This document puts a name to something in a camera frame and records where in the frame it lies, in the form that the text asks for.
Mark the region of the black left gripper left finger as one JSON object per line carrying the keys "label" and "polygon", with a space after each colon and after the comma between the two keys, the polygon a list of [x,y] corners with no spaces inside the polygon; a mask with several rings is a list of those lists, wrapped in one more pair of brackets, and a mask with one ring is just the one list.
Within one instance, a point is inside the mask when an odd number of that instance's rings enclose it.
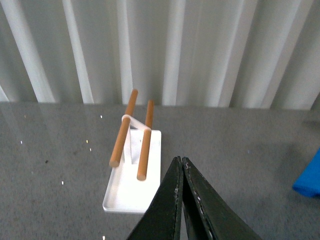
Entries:
{"label": "black left gripper left finger", "polygon": [[179,240],[181,232],[184,171],[175,157],[150,206],[129,234],[129,240]]}

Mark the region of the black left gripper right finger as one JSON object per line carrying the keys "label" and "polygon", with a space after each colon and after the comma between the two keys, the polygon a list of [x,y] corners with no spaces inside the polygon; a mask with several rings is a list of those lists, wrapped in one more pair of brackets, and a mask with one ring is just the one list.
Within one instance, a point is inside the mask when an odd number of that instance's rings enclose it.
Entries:
{"label": "black left gripper right finger", "polygon": [[183,212],[189,240],[260,240],[187,157],[183,165]]}

